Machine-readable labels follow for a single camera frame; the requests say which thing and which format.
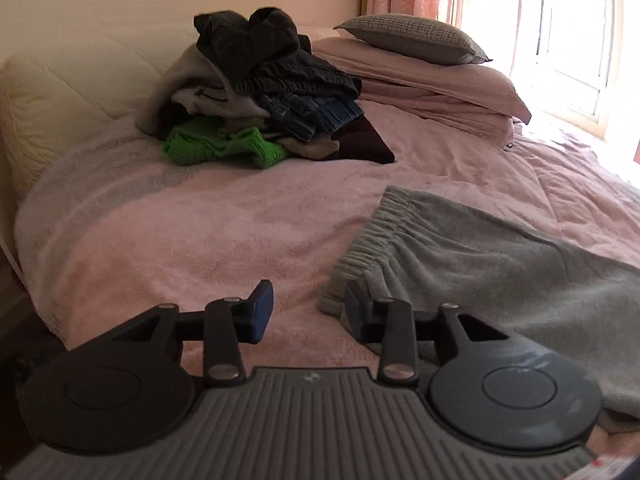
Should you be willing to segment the cream padded headboard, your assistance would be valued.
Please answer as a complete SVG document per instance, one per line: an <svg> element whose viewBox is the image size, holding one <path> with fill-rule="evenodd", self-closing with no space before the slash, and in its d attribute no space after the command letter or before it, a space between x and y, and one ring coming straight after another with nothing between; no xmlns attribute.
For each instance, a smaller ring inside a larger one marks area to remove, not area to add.
<svg viewBox="0 0 640 480"><path fill-rule="evenodd" d="M24 47L1 67L1 134L15 195L104 122L137 110L194 44L192 27L155 25Z"/></svg>

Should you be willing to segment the green knitted garment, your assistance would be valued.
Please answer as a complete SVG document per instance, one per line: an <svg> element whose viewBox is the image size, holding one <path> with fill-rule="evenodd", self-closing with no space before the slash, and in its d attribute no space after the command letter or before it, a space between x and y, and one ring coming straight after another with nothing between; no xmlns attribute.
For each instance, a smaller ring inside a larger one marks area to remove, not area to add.
<svg viewBox="0 0 640 480"><path fill-rule="evenodd" d="M187 122L171 130L163 145L165 157L179 166L238 160L267 169L288 158L280 144L269 142L257 127L225 133L204 122Z"/></svg>

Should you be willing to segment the folded pink sheet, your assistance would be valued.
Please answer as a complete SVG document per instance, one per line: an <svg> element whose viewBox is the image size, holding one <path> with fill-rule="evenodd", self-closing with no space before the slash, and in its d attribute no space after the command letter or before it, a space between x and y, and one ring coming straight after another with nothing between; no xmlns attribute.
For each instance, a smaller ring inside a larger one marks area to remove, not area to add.
<svg viewBox="0 0 640 480"><path fill-rule="evenodd" d="M425 88L363 79L360 98L397 107L493 144L509 143L515 132L514 122L527 124L532 117L517 94L509 99L481 98L476 104Z"/></svg>

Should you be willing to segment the light grey garment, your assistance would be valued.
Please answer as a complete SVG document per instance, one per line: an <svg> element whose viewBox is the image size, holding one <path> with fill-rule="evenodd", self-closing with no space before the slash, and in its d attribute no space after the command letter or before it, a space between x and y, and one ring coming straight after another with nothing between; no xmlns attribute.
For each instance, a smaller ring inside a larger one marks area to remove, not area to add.
<svg viewBox="0 0 640 480"><path fill-rule="evenodd" d="M267 119L270 114L249 96L237 94L224 73L192 44L160 77L138 113L136 125L160 139L174 128L178 118L191 116L251 122Z"/></svg>

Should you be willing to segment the grey sweatpants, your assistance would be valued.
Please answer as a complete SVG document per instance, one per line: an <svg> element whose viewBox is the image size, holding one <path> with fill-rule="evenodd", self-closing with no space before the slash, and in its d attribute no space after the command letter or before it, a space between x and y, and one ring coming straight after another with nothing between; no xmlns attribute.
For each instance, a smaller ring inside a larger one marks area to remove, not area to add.
<svg viewBox="0 0 640 480"><path fill-rule="evenodd" d="M561 353L596 376L600 424L639 428L639 270L427 192L386 188L324 286L345 318L345 287L432 312L451 302Z"/></svg>

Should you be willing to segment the dark maroon garment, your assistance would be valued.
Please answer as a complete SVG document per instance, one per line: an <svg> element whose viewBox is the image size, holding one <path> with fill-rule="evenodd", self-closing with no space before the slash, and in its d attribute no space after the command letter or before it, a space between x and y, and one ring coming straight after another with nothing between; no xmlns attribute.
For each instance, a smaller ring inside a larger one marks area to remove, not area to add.
<svg viewBox="0 0 640 480"><path fill-rule="evenodd" d="M340 147L336 152L322 158L322 162L341 159L363 160L380 165L395 162L395 154L364 116L337 130L332 140L337 141Z"/></svg>

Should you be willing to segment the pink pillow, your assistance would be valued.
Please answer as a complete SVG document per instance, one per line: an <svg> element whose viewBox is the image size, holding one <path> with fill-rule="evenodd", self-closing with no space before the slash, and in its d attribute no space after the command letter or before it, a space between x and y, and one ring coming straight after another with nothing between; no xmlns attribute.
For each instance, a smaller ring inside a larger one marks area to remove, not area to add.
<svg viewBox="0 0 640 480"><path fill-rule="evenodd" d="M524 124L532 119L532 113L512 81L498 70L484 65L431 64L340 36L318 39L311 47L319 58L361 79L433 91L518 118Z"/></svg>

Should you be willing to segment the black jacket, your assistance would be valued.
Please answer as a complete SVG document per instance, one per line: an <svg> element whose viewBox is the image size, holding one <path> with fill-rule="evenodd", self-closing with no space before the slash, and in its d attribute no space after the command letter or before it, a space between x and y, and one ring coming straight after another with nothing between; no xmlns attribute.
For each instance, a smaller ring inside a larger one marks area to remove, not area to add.
<svg viewBox="0 0 640 480"><path fill-rule="evenodd" d="M278 8L258 9L249 18L234 11L198 14L193 25L198 50L241 96L360 96L360 79L314 56L309 38Z"/></svg>

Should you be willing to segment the blue denim jeans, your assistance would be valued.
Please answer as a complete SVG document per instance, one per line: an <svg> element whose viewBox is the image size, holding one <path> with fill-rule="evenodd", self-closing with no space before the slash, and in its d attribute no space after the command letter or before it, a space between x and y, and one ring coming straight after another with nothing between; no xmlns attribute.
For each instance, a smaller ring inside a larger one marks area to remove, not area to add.
<svg viewBox="0 0 640 480"><path fill-rule="evenodd" d="M258 105L269 113L266 132L308 144L317 136L333 136L363 115L353 100L316 98L285 93L261 96Z"/></svg>

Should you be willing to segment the pink duvet cover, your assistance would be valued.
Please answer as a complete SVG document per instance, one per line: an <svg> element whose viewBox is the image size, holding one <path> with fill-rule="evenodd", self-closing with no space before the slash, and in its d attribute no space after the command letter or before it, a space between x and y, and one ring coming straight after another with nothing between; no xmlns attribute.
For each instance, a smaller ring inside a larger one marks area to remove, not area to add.
<svg viewBox="0 0 640 480"><path fill-rule="evenodd" d="M49 168L17 215L37 314L74 348L156 304L195 311L268 278L276 310L264 341L244 349L248 366L375 366L318 301L391 185L638 262L639 202L583 138L530 124L498 146L396 107L363 110L393 164L179 167L131 118L91 133Z"/></svg>

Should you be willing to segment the grey checked pillow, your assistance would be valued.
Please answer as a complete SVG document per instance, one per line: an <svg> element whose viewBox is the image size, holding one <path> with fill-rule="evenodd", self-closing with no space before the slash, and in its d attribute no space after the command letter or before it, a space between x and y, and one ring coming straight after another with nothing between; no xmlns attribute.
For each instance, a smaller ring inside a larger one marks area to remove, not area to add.
<svg viewBox="0 0 640 480"><path fill-rule="evenodd" d="M407 14L369 14L335 26L378 49L427 63L457 66L491 61L482 47L461 29Z"/></svg>

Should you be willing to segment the white window frame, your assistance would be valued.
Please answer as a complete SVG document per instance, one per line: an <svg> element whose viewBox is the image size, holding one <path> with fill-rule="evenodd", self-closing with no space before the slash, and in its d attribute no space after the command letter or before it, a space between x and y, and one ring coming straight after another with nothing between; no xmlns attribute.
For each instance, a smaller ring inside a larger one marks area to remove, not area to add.
<svg viewBox="0 0 640 480"><path fill-rule="evenodd" d="M520 0L513 75L536 118L611 141L632 124L639 0Z"/></svg>

